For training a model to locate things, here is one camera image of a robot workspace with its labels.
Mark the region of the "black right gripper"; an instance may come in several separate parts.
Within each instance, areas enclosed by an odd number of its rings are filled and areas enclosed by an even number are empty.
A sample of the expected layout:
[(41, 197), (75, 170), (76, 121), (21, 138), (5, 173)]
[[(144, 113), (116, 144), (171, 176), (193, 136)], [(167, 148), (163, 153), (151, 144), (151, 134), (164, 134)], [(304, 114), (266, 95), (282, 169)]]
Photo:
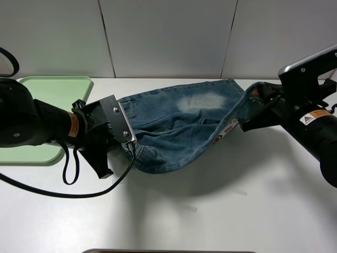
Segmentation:
[(332, 116), (336, 107), (334, 105), (328, 111), (328, 104), (322, 100), (319, 104), (308, 101), (302, 107), (290, 109), (286, 106), (282, 85), (273, 83), (259, 83), (251, 92), (250, 99), (253, 111), (240, 118), (240, 127), (244, 132), (276, 125), (286, 129), (293, 121), (308, 126), (321, 117)]

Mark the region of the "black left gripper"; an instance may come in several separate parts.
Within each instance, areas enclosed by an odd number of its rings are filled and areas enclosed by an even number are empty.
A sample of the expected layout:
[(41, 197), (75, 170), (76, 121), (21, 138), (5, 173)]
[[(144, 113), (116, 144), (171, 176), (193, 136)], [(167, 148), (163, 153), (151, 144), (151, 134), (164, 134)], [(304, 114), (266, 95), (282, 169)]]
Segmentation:
[(77, 135), (70, 137), (70, 145), (83, 151), (83, 158), (89, 163), (99, 179), (113, 175), (108, 167), (107, 153), (113, 146), (120, 145), (103, 113), (100, 102), (86, 104), (78, 99), (72, 103), (72, 113), (76, 116), (79, 126)]

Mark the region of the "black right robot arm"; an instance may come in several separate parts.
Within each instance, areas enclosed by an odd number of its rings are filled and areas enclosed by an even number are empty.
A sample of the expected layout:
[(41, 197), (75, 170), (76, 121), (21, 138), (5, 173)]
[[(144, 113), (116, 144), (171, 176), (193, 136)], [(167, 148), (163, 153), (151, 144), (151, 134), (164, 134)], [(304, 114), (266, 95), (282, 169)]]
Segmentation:
[(282, 84), (262, 83), (253, 90), (262, 99), (262, 107), (250, 119), (240, 118), (244, 132), (280, 125), (320, 163), (324, 179), (336, 186), (336, 116), (323, 100), (336, 92), (336, 82), (326, 79), (319, 86), (318, 100), (306, 100), (288, 107)]

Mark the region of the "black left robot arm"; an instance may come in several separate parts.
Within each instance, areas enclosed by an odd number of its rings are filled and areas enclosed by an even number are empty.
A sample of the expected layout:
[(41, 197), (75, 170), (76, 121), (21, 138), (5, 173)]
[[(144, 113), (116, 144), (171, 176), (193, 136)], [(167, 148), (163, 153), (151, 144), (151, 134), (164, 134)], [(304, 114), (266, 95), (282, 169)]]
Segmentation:
[(113, 174), (107, 154), (119, 142), (103, 104), (103, 100), (90, 104), (77, 100), (68, 112), (34, 99), (18, 81), (2, 78), (1, 148), (50, 144), (62, 147), (65, 154), (73, 149), (76, 176), (82, 155), (98, 177), (105, 179)]

